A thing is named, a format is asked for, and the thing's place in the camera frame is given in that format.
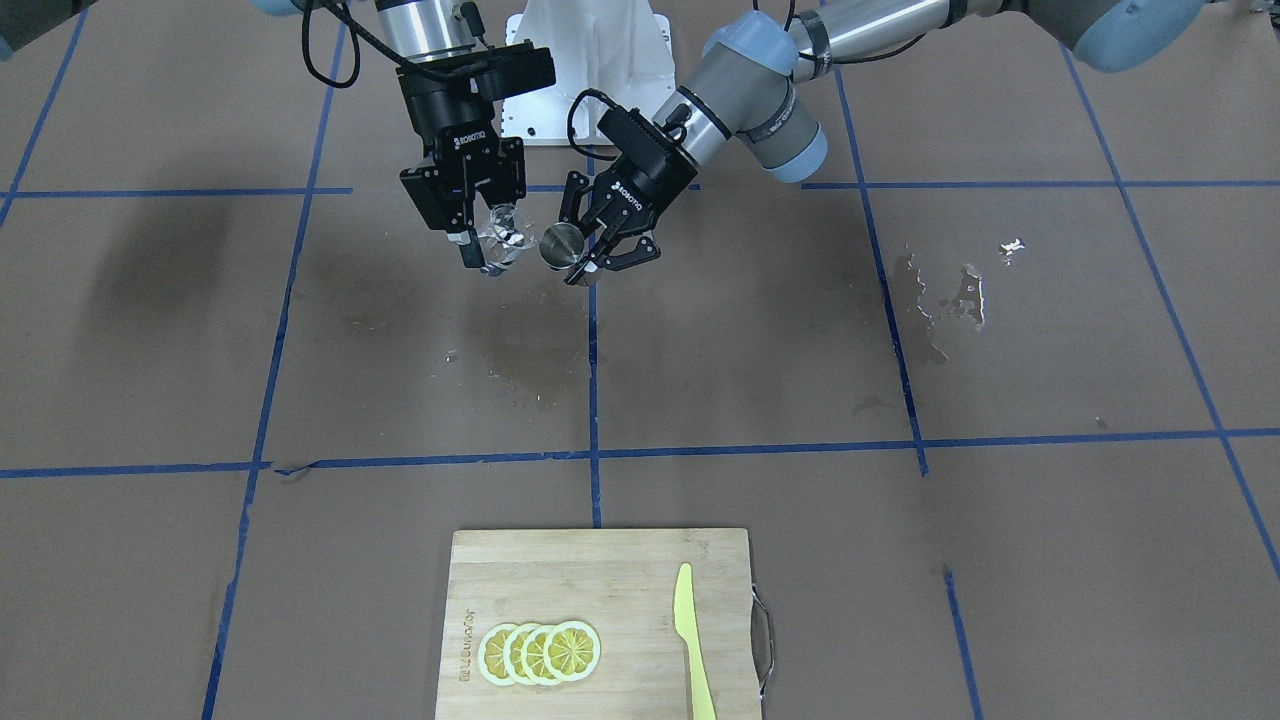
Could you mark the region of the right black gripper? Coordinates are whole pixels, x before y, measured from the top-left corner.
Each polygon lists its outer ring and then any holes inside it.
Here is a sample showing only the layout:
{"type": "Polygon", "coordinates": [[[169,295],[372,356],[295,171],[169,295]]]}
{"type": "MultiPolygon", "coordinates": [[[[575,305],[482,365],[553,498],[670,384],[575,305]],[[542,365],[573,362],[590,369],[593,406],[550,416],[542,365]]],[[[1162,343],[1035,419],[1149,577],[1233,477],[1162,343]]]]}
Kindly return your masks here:
{"type": "Polygon", "coordinates": [[[495,208],[527,195],[524,141],[494,127],[506,86],[494,72],[439,81],[399,70],[398,82],[422,141],[422,160],[402,170],[399,182],[428,228],[457,233],[463,265],[483,272],[486,245],[474,228],[475,200],[495,208]]]}

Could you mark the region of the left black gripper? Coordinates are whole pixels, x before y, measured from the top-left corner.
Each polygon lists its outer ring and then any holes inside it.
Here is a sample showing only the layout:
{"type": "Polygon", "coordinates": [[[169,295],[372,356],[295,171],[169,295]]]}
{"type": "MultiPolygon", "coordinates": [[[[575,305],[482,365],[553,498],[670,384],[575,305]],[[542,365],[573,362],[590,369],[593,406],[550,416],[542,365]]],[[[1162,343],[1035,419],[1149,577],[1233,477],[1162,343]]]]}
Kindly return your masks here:
{"type": "MultiPolygon", "coordinates": [[[[635,109],[607,110],[598,129],[618,156],[594,181],[580,170],[566,176],[558,223],[581,233],[591,233],[591,225],[655,225],[692,183],[698,167],[681,143],[635,109]]],[[[590,268],[622,272],[658,258],[660,249],[652,233],[609,237],[591,249],[590,268]]]]}

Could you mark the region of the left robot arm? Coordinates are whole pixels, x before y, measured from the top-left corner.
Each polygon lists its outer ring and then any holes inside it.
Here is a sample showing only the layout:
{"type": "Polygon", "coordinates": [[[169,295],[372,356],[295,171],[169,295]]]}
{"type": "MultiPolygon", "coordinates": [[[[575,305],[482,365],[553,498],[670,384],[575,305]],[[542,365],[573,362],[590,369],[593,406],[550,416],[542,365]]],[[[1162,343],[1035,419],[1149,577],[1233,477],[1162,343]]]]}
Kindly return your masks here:
{"type": "Polygon", "coordinates": [[[584,88],[604,111],[596,128],[614,155],[595,176],[572,172],[558,220],[539,243],[543,261],[581,284],[660,251],[660,215],[714,156],[740,142],[782,183],[826,160],[828,140],[797,87],[847,65],[882,61],[928,33],[972,18],[1024,15],[1088,67],[1116,73],[1155,58],[1202,10],[1199,1],[832,1],[781,23],[744,13],[705,42],[694,72],[653,111],[584,88]]]}

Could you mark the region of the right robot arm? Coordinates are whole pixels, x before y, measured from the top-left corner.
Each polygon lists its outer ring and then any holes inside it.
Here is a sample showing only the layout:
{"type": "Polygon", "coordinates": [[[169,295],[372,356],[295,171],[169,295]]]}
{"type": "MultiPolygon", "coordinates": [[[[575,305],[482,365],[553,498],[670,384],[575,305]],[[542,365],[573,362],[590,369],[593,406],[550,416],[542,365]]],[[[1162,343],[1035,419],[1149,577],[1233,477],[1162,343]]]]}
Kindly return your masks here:
{"type": "Polygon", "coordinates": [[[303,27],[303,60],[316,79],[347,88],[358,78],[360,45],[396,64],[399,88],[422,160],[399,182],[426,225],[454,243],[466,268],[489,277],[504,273],[524,251],[527,233],[511,231],[483,240],[474,204],[481,197],[495,214],[515,211],[527,193],[524,142],[495,131],[495,104],[556,83],[553,56],[530,41],[493,47],[474,1],[378,1],[385,37],[361,26],[344,1],[256,1],[269,15],[330,12],[352,38],[353,65],[338,81],[315,69],[310,27],[303,27]]]}

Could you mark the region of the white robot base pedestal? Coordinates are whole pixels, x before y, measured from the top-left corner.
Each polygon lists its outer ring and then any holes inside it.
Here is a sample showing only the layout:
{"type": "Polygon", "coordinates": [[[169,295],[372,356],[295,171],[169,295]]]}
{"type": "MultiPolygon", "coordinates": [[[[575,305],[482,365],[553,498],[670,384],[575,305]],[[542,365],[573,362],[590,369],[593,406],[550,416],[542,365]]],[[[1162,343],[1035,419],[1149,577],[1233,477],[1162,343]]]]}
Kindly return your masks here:
{"type": "Polygon", "coordinates": [[[570,109],[585,88],[650,118],[677,85],[669,19],[649,1],[529,1],[506,20],[506,42],[522,41],[549,49],[556,65],[553,86],[502,104],[502,133],[529,145],[605,145],[604,105],[570,109]]]}

